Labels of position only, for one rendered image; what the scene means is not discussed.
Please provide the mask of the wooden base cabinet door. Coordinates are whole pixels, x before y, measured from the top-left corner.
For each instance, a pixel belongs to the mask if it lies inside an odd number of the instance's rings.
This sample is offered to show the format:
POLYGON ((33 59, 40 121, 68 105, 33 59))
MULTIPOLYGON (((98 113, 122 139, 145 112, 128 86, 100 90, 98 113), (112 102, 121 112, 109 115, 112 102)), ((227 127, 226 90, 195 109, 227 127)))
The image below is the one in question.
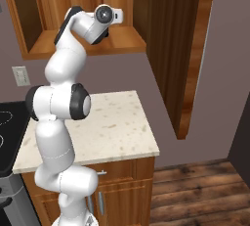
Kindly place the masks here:
POLYGON ((61 215, 59 194, 49 193, 45 195, 35 195, 31 198, 42 226, 52 226, 55 220, 61 215))
POLYGON ((102 185, 95 193, 100 226, 149 226, 152 179, 102 185), (104 215, 98 192, 104 196, 104 215))

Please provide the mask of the wooden base cabinet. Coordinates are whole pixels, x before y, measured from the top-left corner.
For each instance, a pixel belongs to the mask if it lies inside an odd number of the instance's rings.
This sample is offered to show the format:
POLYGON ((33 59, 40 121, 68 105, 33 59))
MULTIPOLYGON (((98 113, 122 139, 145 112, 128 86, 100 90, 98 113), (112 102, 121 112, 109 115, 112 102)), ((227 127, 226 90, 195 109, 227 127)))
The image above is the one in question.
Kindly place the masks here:
MULTIPOLYGON (((132 180, 118 180, 112 183, 99 184, 99 186, 123 183, 123 182, 131 182, 131 181, 140 181, 140 180, 145 180, 145 179, 152 179, 153 170, 154 170, 154 157, 129 159, 129 160, 133 162, 133 179, 132 180)), ((92 195, 92 202, 94 205, 94 215, 98 219, 98 217, 96 216, 97 207, 96 207, 95 193, 92 195)))

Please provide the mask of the wooden drawer front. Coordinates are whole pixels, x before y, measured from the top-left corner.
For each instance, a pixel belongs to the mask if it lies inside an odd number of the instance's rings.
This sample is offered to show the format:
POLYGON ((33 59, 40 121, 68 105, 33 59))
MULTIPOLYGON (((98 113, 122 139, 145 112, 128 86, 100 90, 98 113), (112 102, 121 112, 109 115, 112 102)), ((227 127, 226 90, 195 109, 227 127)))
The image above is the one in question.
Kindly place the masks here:
MULTIPOLYGON (((97 172, 104 172, 104 174, 99 176, 99 184, 133 179, 133 162, 131 160, 89 164, 88 167, 97 172)), ((49 191, 44 190, 35 184, 33 172, 23 173, 21 177, 28 193, 32 197, 49 194, 49 191)))

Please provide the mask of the open wooden wall cabinet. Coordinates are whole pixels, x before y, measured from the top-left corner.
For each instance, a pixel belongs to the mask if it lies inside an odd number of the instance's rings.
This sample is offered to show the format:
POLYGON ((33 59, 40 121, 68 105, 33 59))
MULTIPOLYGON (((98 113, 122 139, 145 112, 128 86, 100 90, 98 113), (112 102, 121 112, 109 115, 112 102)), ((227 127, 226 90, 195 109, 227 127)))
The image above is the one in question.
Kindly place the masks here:
POLYGON ((25 60, 47 59, 55 52, 54 39, 67 9, 80 6, 93 12, 107 4, 123 11, 122 24, 111 26, 109 36, 98 45, 79 41, 87 54, 107 55, 143 52, 146 49, 147 0, 7 0, 16 36, 25 60))

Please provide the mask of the black and silver stove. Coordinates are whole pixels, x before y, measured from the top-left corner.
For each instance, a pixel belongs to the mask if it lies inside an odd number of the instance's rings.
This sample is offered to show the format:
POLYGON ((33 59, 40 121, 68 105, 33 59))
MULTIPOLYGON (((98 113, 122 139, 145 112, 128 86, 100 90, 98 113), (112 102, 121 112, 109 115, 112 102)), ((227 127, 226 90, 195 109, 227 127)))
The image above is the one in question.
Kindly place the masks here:
POLYGON ((0 226, 41 226, 16 161, 30 119, 25 101, 0 103, 0 226))

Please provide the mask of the white wall outlet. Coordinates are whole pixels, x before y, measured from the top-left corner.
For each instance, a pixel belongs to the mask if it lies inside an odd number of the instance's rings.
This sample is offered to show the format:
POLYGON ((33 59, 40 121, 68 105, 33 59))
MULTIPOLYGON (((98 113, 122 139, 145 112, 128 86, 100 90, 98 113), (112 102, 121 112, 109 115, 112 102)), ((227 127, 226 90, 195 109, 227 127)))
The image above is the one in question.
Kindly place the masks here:
POLYGON ((26 67, 12 67, 12 70, 18 86, 30 85, 26 67))

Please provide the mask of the wooden wall cabinet door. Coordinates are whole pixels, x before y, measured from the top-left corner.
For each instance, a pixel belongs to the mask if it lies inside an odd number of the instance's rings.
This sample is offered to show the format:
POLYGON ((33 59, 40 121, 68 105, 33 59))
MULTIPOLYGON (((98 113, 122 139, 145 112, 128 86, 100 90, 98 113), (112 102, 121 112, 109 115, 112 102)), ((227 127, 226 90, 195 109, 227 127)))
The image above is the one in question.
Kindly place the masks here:
POLYGON ((149 0, 146 53, 176 137, 188 135, 213 0, 149 0))

